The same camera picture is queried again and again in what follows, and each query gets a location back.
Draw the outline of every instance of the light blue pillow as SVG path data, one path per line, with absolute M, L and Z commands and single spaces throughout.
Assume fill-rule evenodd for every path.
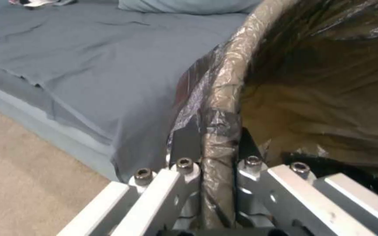
M 195 15 L 250 13 L 262 0 L 119 0 L 119 8 L 139 12 Z

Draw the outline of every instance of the beige carpet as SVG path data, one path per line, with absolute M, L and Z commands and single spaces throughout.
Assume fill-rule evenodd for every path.
M 55 235 L 108 182 L 0 114 L 0 236 Z

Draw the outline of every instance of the gray bed sheet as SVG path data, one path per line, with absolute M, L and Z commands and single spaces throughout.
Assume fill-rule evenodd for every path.
M 245 18 L 144 14 L 96 3 L 8 6 L 0 9 L 0 70 L 40 86 L 40 96 L 77 127 L 110 141 L 117 150 L 112 162 L 126 180 L 139 167 L 162 167 L 180 76 Z M 47 112 L 54 119 L 63 114 Z

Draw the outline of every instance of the bolt head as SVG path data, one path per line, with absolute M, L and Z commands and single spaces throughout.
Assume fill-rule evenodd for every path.
M 176 162 L 177 171 L 182 175 L 187 175 L 193 172 L 193 161 L 189 158 L 183 157 Z
M 310 167 L 305 163 L 293 162 L 290 165 L 290 169 L 303 179 L 307 179 L 309 177 Z
M 135 174 L 135 184 L 139 186 L 146 186 L 153 181 L 153 172 L 149 168 L 138 169 Z
M 262 160 L 257 156 L 249 156 L 244 160 L 246 169 L 250 172 L 258 172 L 262 167 Z

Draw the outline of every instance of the plastic wrap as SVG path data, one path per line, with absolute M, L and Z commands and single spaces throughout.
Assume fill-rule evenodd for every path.
M 378 167 L 378 0 L 300 2 L 269 32 L 245 88 L 243 125 L 272 166 L 297 151 Z
M 264 0 L 183 75 L 174 112 L 172 131 L 195 116 L 202 135 L 206 228 L 235 225 L 242 120 L 271 163 L 281 151 L 378 163 L 378 0 Z

